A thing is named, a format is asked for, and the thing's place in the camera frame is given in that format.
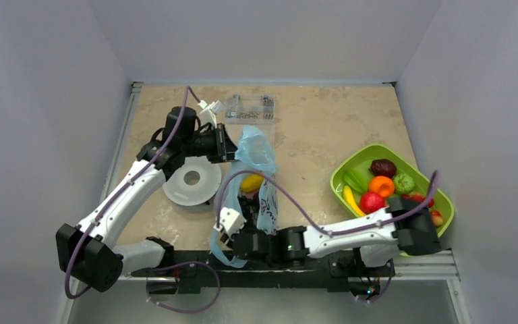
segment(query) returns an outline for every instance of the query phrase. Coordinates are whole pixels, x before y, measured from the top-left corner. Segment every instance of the table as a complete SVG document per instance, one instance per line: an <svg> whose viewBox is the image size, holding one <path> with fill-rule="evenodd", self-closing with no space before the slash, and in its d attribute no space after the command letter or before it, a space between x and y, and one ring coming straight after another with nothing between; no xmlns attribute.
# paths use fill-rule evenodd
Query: table
<svg viewBox="0 0 518 324"><path fill-rule="evenodd" d="M152 133L183 98L182 86L143 86L125 148L119 179ZM330 176L362 147L388 145L415 165L412 147L392 86L202 86L195 93L208 103L225 102L227 94L275 94L275 159L277 182L303 205L315 222L351 219L330 189ZM188 107L197 108L190 97ZM229 134L237 142L239 134ZM221 168L225 174L229 165ZM281 194L279 228L306 225L300 212ZM156 191L124 229L118 244L159 236L176 250L208 250L212 211L188 213Z"/></svg>

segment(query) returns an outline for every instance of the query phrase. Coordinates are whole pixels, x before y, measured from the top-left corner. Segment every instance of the transparent container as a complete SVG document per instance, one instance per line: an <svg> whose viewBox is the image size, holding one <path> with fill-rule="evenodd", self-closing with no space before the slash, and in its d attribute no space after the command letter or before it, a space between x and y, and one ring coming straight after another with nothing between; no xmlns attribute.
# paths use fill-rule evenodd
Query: transparent container
<svg viewBox="0 0 518 324"><path fill-rule="evenodd" d="M237 143L243 126L260 129L275 147L275 96L273 94L228 94L223 123Z"/></svg>

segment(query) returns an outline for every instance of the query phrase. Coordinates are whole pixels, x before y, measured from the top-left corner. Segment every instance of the plastic bag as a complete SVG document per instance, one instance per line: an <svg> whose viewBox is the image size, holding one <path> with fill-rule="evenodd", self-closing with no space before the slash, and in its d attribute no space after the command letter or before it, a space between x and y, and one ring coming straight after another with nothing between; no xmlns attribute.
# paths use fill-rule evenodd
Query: plastic bag
<svg viewBox="0 0 518 324"><path fill-rule="evenodd" d="M275 165L275 150L267 140L267 137L257 127L244 126L241 131L241 138L237 144L235 158L238 160L231 164L227 171L220 188L227 178L235 172L247 169L262 171L264 175L274 179L277 166ZM243 180L248 177L248 173L236 176L229 182L225 190L225 200L219 201L219 193L215 195L214 205L216 208L228 207L241 213L239 205L239 187ZM274 234L277 230L277 189L272 184L263 180L259 189L260 208L257 217L257 228L267 234ZM235 268L242 268L247 261L233 257L229 260L217 245L219 233L214 229L211 235L210 251L223 264Z"/></svg>

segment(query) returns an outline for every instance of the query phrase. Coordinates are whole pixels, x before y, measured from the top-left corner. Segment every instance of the green plastic container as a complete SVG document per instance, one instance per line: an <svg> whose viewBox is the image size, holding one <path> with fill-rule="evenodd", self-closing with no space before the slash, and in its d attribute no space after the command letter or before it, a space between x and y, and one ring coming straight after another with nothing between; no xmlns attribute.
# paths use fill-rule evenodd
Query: green plastic container
<svg viewBox="0 0 518 324"><path fill-rule="evenodd" d="M343 173L348 169L356 170L366 178L367 182L370 182L370 180L374 177L374 175L370 172L370 165L372 164L373 160L377 159L388 159L392 161L396 165L398 170L397 172L406 173L415 180L416 187L412 193L418 192L424 196L426 195L428 184L430 183L429 178L423 175L415 167L408 164L408 162L404 161L404 159L398 156L398 154L392 152L392 150L388 147L380 144L371 144L350 156L350 158L344 161L343 164L341 164L341 166L335 170L333 176L330 178L330 187L333 189L333 192L335 193L339 203L345 208L347 212L353 215L353 217L358 217L358 215L343 199L343 188L345 185L343 182ZM361 194L354 192L354 190L353 193L354 198L356 199L356 203L358 203L360 201ZM448 228L452 222L452 219L454 218L454 206L448 196L446 196L446 194L439 189L434 196L434 203L435 205L431 208L431 210L439 211L442 214L442 218L444 219L444 224L436 228L438 237L440 237L442 234L444 234L446 228Z"/></svg>

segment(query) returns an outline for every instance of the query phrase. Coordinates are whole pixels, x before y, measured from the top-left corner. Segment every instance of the metal frame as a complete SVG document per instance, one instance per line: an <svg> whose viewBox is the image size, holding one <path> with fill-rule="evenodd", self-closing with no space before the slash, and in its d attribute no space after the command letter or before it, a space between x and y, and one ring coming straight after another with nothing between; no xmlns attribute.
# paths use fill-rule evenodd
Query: metal frame
<svg viewBox="0 0 518 324"><path fill-rule="evenodd" d="M105 187L102 192L100 201L102 202L108 193L110 193L117 184L118 175L121 169L122 156L126 148L127 139L130 134L132 121L134 120L134 113L140 92L142 90L143 82L134 82L128 101L128 106L125 112L125 118L122 124L120 135L118 137L116 151L108 169ZM459 324L471 324L471 318L467 311L463 293L461 290L461 283L459 281L459 274L454 261L453 253L450 250L442 251L436 254L427 256L405 257L399 256L394 259L396 274L393 280L445 280L448 284L448 289L451 295L455 314ZM132 277L123 275L119 281L140 281L140 282L167 282L173 283L173 277ZM78 280L73 280L71 288L82 289ZM59 310L58 323L68 323L69 316L73 305L72 300L65 298L67 302L65 307Z"/></svg>

